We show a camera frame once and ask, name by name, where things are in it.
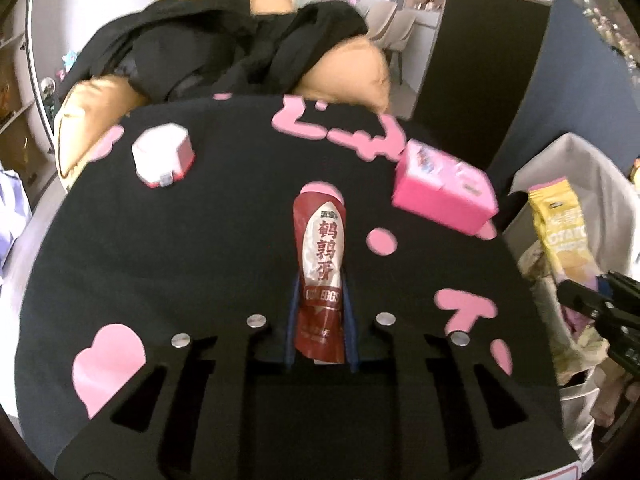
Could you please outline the yellow potato chip bag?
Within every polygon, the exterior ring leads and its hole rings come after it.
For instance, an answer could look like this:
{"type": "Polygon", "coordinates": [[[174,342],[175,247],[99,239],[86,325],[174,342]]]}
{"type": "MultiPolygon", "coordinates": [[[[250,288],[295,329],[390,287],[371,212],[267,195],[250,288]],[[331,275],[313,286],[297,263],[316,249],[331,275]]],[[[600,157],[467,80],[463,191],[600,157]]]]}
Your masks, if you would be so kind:
{"type": "Polygon", "coordinates": [[[567,178],[532,186],[528,203],[555,281],[597,289],[601,271],[589,247],[582,206],[567,178]]]}

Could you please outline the red quail egg pouch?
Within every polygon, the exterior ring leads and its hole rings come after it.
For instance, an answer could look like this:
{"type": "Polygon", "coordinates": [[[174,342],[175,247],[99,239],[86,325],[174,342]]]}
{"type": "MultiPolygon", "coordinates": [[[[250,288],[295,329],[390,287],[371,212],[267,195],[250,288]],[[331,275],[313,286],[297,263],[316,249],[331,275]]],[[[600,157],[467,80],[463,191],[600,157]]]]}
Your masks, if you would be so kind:
{"type": "Polygon", "coordinates": [[[295,348],[326,364],[345,362],[344,213],[344,204],[326,193],[305,192],[293,204],[300,278],[295,348]]]}

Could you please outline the pink toy box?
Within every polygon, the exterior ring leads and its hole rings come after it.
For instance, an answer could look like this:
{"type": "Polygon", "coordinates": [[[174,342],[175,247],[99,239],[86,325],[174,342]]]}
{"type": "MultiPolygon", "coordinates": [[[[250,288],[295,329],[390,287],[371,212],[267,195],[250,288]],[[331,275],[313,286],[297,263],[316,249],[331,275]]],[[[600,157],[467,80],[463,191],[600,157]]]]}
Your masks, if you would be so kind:
{"type": "Polygon", "coordinates": [[[396,166],[392,205],[466,235],[480,232],[498,212],[484,171],[416,140],[396,166]]]}

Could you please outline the dark blue partition panel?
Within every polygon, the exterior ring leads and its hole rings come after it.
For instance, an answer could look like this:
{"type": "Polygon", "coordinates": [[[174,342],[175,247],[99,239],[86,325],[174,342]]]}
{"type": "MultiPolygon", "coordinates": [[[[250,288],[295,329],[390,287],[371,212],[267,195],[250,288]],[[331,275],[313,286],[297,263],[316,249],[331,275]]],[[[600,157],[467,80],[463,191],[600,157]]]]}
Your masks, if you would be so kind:
{"type": "Polygon", "coordinates": [[[446,0],[412,119],[498,194],[564,133],[622,171],[639,154],[626,63],[573,0],[446,0]]]}

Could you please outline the white red small cup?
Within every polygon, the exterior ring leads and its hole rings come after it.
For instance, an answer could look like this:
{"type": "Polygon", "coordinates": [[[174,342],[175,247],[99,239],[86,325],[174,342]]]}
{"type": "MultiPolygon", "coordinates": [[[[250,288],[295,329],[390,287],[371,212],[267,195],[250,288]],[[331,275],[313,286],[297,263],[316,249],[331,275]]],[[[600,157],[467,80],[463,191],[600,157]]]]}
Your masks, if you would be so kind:
{"type": "Polygon", "coordinates": [[[182,180],[195,160],[187,128],[170,122],[143,131],[131,145],[138,178],[149,188],[182,180]]]}

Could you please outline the blue fabric bag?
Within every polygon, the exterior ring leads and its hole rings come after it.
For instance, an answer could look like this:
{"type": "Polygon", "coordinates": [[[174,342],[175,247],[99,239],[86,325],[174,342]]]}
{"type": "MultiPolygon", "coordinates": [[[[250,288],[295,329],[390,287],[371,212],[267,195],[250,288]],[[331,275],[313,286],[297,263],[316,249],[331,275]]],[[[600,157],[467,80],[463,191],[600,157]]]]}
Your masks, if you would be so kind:
{"type": "Polygon", "coordinates": [[[32,208],[23,182],[14,170],[0,174],[0,268],[3,269],[11,249],[32,218],[32,208]]]}

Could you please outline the white display shelf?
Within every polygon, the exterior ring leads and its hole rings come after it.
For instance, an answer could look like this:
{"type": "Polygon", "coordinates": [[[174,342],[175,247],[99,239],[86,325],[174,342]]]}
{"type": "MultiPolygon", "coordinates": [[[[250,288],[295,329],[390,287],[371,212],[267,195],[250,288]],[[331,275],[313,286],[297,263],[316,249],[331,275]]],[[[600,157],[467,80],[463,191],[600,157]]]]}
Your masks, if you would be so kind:
{"type": "Polygon", "coordinates": [[[29,12],[29,0],[16,0],[1,24],[1,168],[18,174],[29,203],[36,206],[54,178],[55,166],[41,118],[29,12]]]}

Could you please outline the beige dining chair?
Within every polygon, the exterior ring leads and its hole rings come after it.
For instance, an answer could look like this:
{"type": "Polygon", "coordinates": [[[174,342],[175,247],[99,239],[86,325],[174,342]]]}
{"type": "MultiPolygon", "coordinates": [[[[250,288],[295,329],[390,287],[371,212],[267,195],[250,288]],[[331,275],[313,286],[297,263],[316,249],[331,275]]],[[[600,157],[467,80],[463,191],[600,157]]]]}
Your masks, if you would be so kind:
{"type": "Polygon", "coordinates": [[[402,54],[411,37],[416,16],[411,10],[399,9],[393,1],[373,3],[367,15],[367,38],[383,51],[388,65],[397,56],[399,82],[402,82],[402,54]]]}

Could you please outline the black clothing on sofa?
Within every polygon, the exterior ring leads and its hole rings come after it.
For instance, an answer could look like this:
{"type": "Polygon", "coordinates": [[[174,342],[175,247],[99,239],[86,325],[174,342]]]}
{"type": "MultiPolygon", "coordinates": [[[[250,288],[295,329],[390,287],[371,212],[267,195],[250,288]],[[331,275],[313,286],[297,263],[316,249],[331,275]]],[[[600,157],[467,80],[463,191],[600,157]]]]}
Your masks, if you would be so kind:
{"type": "Polygon", "coordinates": [[[345,1],[255,15],[250,0],[158,0],[101,27],[58,86],[116,75],[152,103],[212,93],[285,94],[367,25],[345,1]]]}

